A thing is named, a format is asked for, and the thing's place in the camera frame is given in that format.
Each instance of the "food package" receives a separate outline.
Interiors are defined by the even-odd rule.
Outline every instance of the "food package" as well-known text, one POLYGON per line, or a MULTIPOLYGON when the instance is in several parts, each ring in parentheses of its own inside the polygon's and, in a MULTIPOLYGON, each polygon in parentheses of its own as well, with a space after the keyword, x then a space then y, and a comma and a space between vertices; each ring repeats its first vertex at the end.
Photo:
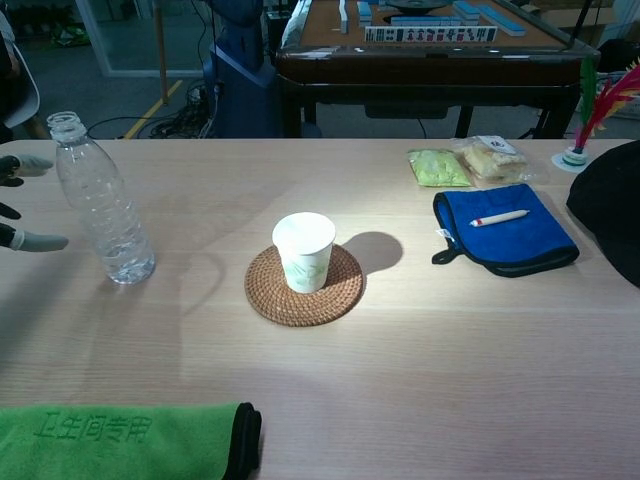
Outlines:
POLYGON ((477 136, 454 141, 467 168, 481 180, 516 183, 526 177, 527 159, 502 137, 477 136))
POLYGON ((423 187, 470 187, 471 182, 451 150, 410 150, 409 163, 423 187))

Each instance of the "light wooden tabletop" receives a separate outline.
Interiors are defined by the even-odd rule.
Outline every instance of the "light wooden tabletop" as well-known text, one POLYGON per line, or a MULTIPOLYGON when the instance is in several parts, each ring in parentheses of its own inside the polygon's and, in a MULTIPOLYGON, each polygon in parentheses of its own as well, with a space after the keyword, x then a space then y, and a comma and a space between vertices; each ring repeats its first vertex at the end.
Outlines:
MULTIPOLYGON (((562 141, 515 142, 578 244, 519 279, 445 247, 406 162, 423 140, 102 142, 158 255, 145 283, 103 275, 54 172, 1 189, 58 253, 0 251, 0 405, 250 401, 260 479, 640 478, 640 291, 570 219, 562 141), (308 329, 264 320, 243 277, 278 219, 328 215, 367 274, 356 308, 308 329)), ((592 143, 597 155, 622 141, 592 143)), ((53 157, 53 144, 0 154, 53 157)))

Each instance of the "green feather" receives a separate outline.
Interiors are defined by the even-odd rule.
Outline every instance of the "green feather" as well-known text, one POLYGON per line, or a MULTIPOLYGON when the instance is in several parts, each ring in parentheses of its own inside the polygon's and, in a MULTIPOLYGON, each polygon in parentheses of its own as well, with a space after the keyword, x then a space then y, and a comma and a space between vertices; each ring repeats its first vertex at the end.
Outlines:
POLYGON ((591 57, 585 57, 582 60, 580 66, 580 77, 582 78, 582 108, 580 110, 580 118, 582 119, 582 125, 586 126, 589 123, 591 113, 593 113, 593 103, 596 98, 596 68, 593 65, 593 59, 591 57))

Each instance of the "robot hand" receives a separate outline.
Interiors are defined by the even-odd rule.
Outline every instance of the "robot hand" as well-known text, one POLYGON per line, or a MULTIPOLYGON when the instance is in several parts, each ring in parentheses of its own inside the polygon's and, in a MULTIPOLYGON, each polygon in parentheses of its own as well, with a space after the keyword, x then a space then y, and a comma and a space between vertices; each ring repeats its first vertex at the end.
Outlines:
MULTIPOLYGON (((49 160, 32 155, 0 157, 0 186, 19 187, 24 180, 17 178, 18 176, 39 177, 47 173, 51 167, 53 163, 49 160)), ((0 215, 11 220, 19 220, 21 217, 20 213, 4 203, 0 203, 0 215)), ((65 237, 36 235, 0 223, 0 246, 2 247, 26 252, 50 252, 62 250, 67 243, 69 240, 65 237)))

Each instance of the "chair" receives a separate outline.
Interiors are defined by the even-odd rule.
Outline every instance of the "chair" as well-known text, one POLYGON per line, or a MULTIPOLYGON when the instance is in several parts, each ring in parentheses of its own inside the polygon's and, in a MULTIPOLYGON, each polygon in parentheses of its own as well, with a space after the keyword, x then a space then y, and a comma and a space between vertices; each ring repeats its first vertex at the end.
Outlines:
POLYGON ((0 121, 9 128, 23 125, 31 138, 49 138, 47 130, 38 118, 40 92, 36 82, 17 45, 13 45, 13 51, 20 62, 20 78, 16 79, 17 88, 14 92, 16 101, 14 108, 9 113, 0 116, 0 121))

